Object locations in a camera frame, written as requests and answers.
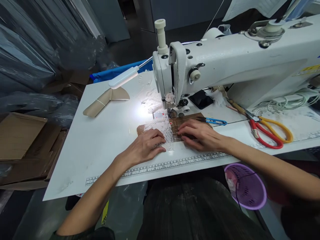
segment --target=scissors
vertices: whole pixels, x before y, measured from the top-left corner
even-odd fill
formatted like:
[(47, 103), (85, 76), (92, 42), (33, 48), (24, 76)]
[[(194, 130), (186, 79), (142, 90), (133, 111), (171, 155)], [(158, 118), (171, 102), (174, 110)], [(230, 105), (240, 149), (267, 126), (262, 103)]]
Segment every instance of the scissors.
[[(264, 146), (268, 147), (268, 148), (273, 148), (273, 149), (280, 149), (283, 147), (283, 143), (290, 143), (293, 140), (293, 135), (290, 132), (290, 130), (284, 126), (283, 124), (271, 120), (271, 119), (267, 119), (264, 117), (257, 117), (256, 115), (252, 114), (251, 112), (249, 112), (247, 109), (243, 108), (243, 110), (245, 111), (246, 115), (249, 118), (249, 123), (252, 129), (252, 134), (254, 135), (254, 137), (258, 140), (258, 142), (260, 142), (261, 144), (263, 144)], [(277, 132), (271, 127), (271, 125), (269, 123), (273, 123), (277, 126), (279, 126), (284, 133), (286, 134), (287, 140), (281, 138)], [(270, 131), (267, 131), (266, 129), (264, 129), (261, 124), (263, 124), (264, 126), (267, 127), (267, 129)], [(272, 140), (274, 140), (277, 145), (276, 146), (272, 146), (268, 143), (266, 143), (265, 141), (262, 140), (262, 138), (260, 138), (259, 133), (258, 133), (258, 129), (263, 132), (265, 135), (267, 135), (269, 138), (271, 138)]]
[(225, 126), (228, 123), (224, 120), (219, 120), (219, 119), (214, 119), (214, 118), (205, 118), (205, 117), (197, 117), (198, 121), (200, 122), (206, 122), (206, 123), (211, 123), (211, 124), (217, 124), (217, 125), (222, 125)]

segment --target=red scissors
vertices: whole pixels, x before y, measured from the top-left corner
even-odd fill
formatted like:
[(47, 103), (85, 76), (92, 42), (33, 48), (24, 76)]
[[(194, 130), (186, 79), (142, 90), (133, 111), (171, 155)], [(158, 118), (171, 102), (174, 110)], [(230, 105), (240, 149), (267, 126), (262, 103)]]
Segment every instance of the red scissors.
[[(269, 128), (269, 126), (266, 122), (264, 122), (261, 118), (257, 117), (256, 115), (252, 114), (251, 112), (249, 112), (247, 109), (245, 109), (245, 108), (243, 108), (243, 109), (249, 118), (249, 123), (250, 123), (251, 129), (252, 129), (252, 134), (258, 140), (258, 142), (260, 142), (262, 145), (266, 146), (267, 148), (280, 149), (283, 147), (283, 142), (280, 140), (280, 138), (278, 138), (273, 133), (269, 132), (268, 130), (266, 130), (265, 128), (263, 128), (261, 126), (260, 122)], [(271, 138), (273, 141), (275, 141), (277, 143), (277, 145), (273, 146), (273, 145), (270, 145), (270, 144), (266, 143), (265, 141), (263, 141), (262, 138), (259, 136), (258, 129), (261, 132), (263, 132), (266, 136)]]

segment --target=ruler markings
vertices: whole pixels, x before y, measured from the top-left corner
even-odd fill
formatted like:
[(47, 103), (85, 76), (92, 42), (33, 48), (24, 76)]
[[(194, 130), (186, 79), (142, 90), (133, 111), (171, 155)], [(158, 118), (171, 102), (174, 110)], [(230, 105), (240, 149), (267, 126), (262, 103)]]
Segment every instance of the ruler markings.
[[(318, 137), (320, 137), (320, 131), (310, 134), (308, 139), (318, 138)], [(267, 143), (271, 145), (275, 145), (274, 141), (268, 141)], [(264, 145), (260, 143), (252, 144), (251, 147), (254, 147), (255, 149), (266, 148)], [(232, 157), (232, 156), (222, 152), (209, 152), (209, 153), (202, 153), (202, 154), (184, 157), (184, 158), (178, 158), (175, 160), (164, 161), (161, 163), (149, 164), (142, 167), (133, 167), (128, 169), (120, 177), (120, 179), (126, 179), (126, 178), (145, 175), (149, 173), (166, 171), (170, 169), (195, 165), (195, 164), (204, 163), (204, 162), (210, 162), (210, 161), (219, 160), (219, 159), (228, 158), (228, 157)], [(85, 186), (91, 186), (99, 177), (100, 175), (87, 177)]]

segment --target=purple basket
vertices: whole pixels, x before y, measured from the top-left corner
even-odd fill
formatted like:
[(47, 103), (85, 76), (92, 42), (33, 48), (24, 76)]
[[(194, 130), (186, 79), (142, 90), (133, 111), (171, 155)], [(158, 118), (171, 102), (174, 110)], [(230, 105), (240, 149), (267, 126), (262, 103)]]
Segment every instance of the purple basket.
[[(233, 175), (234, 179), (239, 182), (236, 185), (237, 196), (242, 207), (258, 210), (264, 206), (267, 201), (267, 191), (260, 177), (257, 174), (243, 177), (254, 173), (252, 169), (240, 163), (232, 163), (226, 166), (224, 171), (228, 176)], [(231, 191), (231, 195), (238, 202), (236, 192)]]

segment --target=person's left hand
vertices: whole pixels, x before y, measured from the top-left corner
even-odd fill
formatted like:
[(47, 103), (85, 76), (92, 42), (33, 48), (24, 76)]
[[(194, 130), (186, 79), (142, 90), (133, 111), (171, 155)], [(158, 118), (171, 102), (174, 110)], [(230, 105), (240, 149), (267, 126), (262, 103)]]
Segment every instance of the person's left hand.
[(164, 147), (155, 147), (155, 145), (165, 142), (163, 134), (158, 129), (151, 128), (139, 135), (126, 150), (115, 158), (115, 161), (121, 161), (129, 169), (139, 163), (153, 159), (161, 152), (165, 152)]

